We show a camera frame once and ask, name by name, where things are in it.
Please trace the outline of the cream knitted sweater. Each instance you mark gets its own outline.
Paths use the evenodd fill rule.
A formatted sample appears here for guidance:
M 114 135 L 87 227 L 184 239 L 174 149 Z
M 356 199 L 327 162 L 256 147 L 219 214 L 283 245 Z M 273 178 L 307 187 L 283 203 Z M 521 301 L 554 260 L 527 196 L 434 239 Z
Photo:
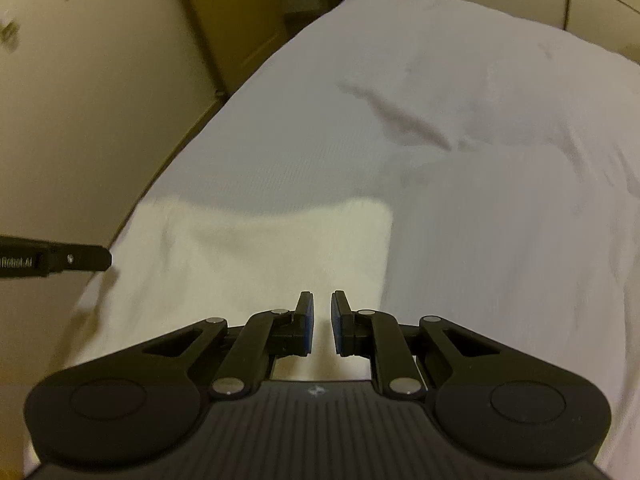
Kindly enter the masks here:
M 392 223 L 390 207 L 370 198 L 258 216 L 176 198 L 147 200 L 113 245 L 111 269 L 78 301 L 68 362 L 212 316 L 238 326 L 260 311 L 292 309 L 311 292 L 311 354 L 280 360 L 274 377 L 366 379 L 364 359 L 336 354 L 330 300 L 342 290 L 355 308 L 378 307 Z

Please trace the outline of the white bed sheet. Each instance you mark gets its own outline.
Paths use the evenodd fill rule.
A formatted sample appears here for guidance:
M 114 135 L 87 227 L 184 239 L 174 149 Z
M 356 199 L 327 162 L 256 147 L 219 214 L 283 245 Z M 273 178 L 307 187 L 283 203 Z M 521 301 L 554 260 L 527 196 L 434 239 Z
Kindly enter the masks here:
M 496 465 L 366 379 L 274 377 L 143 465 L 37 479 L 634 479 L 639 69 L 460 0 L 346 0 L 238 91 L 145 198 L 288 214 L 370 198 L 393 223 L 375 310 L 425 315 L 596 385 L 594 460 Z

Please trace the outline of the wall power socket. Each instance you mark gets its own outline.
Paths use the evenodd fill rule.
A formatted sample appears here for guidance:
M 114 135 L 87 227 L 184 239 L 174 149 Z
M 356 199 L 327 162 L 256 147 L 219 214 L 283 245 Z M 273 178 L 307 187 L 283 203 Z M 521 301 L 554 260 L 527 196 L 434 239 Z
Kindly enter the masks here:
M 16 21 L 2 22 L 0 26 L 0 41 L 2 47 L 9 52 L 13 52 L 17 49 L 18 43 L 18 31 L 20 25 Z

